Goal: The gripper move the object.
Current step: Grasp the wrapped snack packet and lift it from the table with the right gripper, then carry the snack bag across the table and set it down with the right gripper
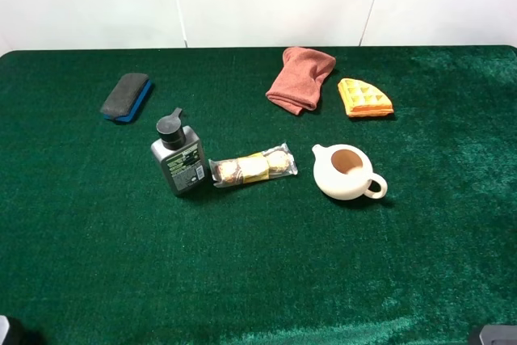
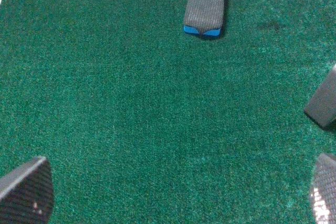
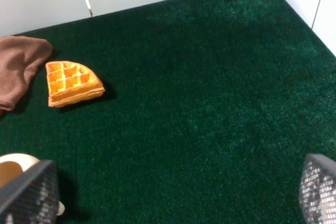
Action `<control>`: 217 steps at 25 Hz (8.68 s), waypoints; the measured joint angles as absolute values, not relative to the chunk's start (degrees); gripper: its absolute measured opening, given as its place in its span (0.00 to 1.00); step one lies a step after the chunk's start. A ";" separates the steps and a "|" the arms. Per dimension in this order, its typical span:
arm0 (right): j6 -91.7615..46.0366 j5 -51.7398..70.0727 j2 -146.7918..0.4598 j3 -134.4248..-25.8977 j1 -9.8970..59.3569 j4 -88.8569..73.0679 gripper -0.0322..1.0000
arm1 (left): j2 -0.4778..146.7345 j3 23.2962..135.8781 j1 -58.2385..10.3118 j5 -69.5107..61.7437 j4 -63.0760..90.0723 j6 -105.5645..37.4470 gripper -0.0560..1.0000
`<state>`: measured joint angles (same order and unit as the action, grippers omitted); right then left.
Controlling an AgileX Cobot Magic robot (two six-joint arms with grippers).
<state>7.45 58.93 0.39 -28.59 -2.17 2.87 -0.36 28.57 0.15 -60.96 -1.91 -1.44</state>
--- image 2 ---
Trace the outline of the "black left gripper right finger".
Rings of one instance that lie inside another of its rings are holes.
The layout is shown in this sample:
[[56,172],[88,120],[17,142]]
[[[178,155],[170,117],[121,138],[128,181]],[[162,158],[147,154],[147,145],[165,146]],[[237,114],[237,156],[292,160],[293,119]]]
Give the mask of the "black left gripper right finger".
[[314,167],[310,202],[316,223],[335,223],[335,155],[322,153]]

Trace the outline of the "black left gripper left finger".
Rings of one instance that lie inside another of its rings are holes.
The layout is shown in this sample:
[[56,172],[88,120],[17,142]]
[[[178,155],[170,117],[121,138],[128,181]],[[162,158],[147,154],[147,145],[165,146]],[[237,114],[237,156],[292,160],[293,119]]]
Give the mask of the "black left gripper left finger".
[[53,208],[47,157],[34,157],[1,177],[1,223],[48,223]]

